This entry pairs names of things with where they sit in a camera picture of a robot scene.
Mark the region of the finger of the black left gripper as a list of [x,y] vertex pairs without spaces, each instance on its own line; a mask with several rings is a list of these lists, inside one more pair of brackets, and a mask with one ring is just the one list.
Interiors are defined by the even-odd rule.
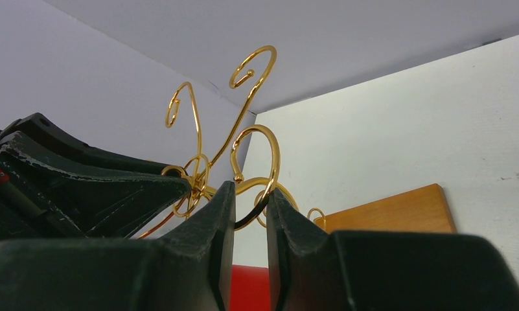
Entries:
[[0,139],[17,131],[53,153],[84,165],[155,175],[167,166],[166,163],[137,159],[90,146],[57,127],[41,113],[15,120],[0,130]]
[[0,139],[0,241],[128,238],[190,191],[160,168],[101,168],[68,159],[20,131]]

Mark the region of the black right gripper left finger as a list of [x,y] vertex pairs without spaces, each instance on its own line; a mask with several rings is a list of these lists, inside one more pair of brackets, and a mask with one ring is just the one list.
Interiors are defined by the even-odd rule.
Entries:
[[0,310],[227,310],[235,184],[157,239],[0,242]]

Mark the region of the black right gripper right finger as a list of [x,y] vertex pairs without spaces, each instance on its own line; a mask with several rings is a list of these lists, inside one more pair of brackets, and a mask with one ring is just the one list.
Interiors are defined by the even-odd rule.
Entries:
[[267,239],[272,310],[519,310],[516,279],[479,236],[326,233],[274,190]]

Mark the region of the red plastic goblet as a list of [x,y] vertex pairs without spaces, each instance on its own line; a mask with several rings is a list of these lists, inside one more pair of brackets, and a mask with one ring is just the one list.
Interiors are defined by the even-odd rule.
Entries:
[[229,310],[271,310],[268,268],[233,265]]

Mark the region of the gold spiral rack wooden base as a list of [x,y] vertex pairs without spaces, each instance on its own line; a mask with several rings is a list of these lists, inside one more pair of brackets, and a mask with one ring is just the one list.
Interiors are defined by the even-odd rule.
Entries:
[[[230,152],[236,193],[261,187],[252,210],[235,223],[241,230],[257,221],[267,230],[267,204],[274,190],[281,191],[292,207],[299,208],[290,192],[279,183],[281,151],[275,134],[266,126],[233,128],[223,145]],[[304,215],[326,233],[335,231],[385,231],[457,234],[442,188],[436,184],[344,211],[325,214],[312,208],[317,218]]]

